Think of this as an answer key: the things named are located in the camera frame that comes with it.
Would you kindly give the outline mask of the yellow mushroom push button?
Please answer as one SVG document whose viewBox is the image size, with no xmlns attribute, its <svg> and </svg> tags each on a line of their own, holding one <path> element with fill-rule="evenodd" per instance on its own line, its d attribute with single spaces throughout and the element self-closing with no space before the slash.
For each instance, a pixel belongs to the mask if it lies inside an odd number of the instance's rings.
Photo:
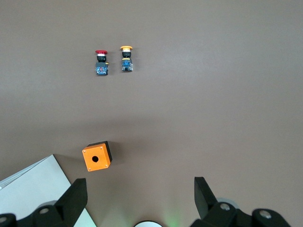
<svg viewBox="0 0 303 227">
<path fill-rule="evenodd" d="M 122 51 L 122 59 L 121 59 L 121 70 L 123 72 L 132 72 L 133 71 L 133 63 L 131 59 L 132 55 L 132 46 L 121 46 L 120 50 Z"/>
</svg>

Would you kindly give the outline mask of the white drawer cabinet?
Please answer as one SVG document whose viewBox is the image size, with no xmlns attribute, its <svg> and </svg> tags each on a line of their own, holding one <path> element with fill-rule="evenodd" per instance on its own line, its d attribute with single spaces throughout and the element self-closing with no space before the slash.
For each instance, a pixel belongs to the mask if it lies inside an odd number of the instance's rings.
<svg viewBox="0 0 303 227">
<path fill-rule="evenodd" d="M 50 155 L 0 181 L 0 214 L 13 213 L 17 220 L 37 208 L 54 205 L 72 185 Z M 97 227 L 84 208 L 74 227 Z"/>
</svg>

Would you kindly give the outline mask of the red mushroom push button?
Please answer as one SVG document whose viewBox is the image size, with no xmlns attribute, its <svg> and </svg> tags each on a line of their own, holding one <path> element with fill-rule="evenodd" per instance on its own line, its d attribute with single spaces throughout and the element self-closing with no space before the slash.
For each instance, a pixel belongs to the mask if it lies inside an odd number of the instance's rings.
<svg viewBox="0 0 303 227">
<path fill-rule="evenodd" d="M 106 50 L 95 50 L 97 56 L 97 62 L 95 65 L 95 72 L 99 76 L 108 75 L 108 66 L 107 62 L 107 51 Z"/>
</svg>

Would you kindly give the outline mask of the brown table cover sheet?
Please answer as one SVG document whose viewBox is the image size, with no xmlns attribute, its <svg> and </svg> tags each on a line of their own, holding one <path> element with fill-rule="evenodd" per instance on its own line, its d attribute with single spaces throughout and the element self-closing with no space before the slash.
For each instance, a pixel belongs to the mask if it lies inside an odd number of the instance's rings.
<svg viewBox="0 0 303 227">
<path fill-rule="evenodd" d="M 189 226 L 196 176 L 303 227 L 303 0 L 0 0 L 0 180 L 50 154 L 98 227 Z"/>
</svg>

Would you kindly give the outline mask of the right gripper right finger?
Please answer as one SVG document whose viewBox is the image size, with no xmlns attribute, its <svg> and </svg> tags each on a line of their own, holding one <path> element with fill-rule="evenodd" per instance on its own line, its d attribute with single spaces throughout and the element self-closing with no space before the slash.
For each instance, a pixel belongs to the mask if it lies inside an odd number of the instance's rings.
<svg viewBox="0 0 303 227">
<path fill-rule="evenodd" d="M 200 218 L 191 227 L 291 227 L 274 210 L 260 208 L 248 215 L 228 202 L 219 202 L 204 177 L 195 177 L 194 187 Z"/>
</svg>

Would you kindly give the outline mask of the orange button enclosure box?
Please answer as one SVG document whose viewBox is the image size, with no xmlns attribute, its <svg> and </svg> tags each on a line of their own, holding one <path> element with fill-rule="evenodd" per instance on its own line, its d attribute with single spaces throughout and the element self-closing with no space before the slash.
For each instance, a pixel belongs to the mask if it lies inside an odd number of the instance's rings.
<svg viewBox="0 0 303 227">
<path fill-rule="evenodd" d="M 82 154 L 89 172 L 109 168 L 112 162 L 108 141 L 89 144 L 82 150 Z"/>
</svg>

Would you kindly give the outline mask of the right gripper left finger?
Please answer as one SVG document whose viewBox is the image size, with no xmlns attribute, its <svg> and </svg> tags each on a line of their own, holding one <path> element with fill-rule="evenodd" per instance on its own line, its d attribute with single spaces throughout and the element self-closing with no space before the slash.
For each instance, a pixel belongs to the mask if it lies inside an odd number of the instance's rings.
<svg viewBox="0 0 303 227">
<path fill-rule="evenodd" d="M 15 214 L 0 214 L 0 227 L 74 227 L 88 202 L 85 178 L 78 178 L 54 205 L 37 208 L 17 220 Z"/>
</svg>

